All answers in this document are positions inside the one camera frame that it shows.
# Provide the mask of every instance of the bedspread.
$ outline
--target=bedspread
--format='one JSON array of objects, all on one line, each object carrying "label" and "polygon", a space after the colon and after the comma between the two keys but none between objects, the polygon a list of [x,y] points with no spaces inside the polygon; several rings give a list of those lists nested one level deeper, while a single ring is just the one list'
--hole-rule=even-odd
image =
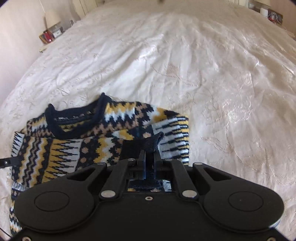
[{"label": "bedspread", "polygon": [[[105,92],[189,117],[190,163],[267,186],[282,197],[278,226],[296,237],[296,41],[224,0],[117,0],[57,38],[0,108],[0,157],[14,131],[52,103],[80,107]],[[8,227],[9,169],[0,170]]]}]

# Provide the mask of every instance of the silver screw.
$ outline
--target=silver screw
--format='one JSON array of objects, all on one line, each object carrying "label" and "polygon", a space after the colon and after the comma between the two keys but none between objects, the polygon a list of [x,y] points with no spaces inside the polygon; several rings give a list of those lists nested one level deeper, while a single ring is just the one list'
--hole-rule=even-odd
[{"label": "silver screw", "polygon": [[112,190],[105,190],[101,192],[101,196],[105,198],[115,197],[116,193]]},{"label": "silver screw", "polygon": [[22,241],[32,241],[29,237],[23,237]]},{"label": "silver screw", "polygon": [[147,200],[147,201],[152,201],[152,200],[153,200],[153,197],[151,197],[151,196],[147,196],[147,197],[145,197],[145,200]]},{"label": "silver screw", "polygon": [[194,197],[196,197],[197,192],[196,191],[193,191],[193,190],[185,190],[184,192],[182,192],[182,195],[184,197],[194,198]]}]

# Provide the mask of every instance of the white wall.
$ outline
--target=white wall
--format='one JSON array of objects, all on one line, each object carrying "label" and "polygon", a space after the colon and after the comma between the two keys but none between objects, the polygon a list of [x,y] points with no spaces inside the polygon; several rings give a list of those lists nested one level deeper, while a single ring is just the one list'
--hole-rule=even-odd
[{"label": "white wall", "polygon": [[71,4],[71,0],[8,0],[0,8],[0,105],[41,55],[44,10],[57,10],[66,30],[70,19],[79,20]]}]

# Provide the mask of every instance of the lamp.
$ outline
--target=lamp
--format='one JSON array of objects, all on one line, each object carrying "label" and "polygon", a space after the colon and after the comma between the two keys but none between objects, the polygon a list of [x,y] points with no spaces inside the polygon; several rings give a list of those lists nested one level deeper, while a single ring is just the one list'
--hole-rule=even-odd
[{"label": "lamp", "polygon": [[52,32],[55,38],[62,34],[63,28],[59,26],[61,18],[55,10],[49,10],[45,12],[45,20],[47,29],[49,29]]},{"label": "lamp", "polygon": [[260,8],[260,13],[264,17],[268,17],[268,7],[271,6],[270,0],[256,0],[256,2],[262,3],[262,7]]}]

